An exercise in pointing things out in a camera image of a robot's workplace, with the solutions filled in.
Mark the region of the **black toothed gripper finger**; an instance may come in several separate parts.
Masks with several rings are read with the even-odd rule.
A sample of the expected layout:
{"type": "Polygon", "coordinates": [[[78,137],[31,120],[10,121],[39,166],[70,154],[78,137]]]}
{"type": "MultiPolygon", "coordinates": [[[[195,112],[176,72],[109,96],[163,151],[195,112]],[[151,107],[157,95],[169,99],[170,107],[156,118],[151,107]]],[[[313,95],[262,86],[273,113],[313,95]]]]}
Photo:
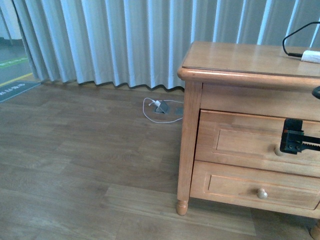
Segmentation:
{"type": "Polygon", "coordinates": [[[284,120],[279,147],[282,153],[297,154],[303,150],[320,151],[320,139],[305,135],[302,125],[303,121],[300,119],[286,118],[284,120]]]}

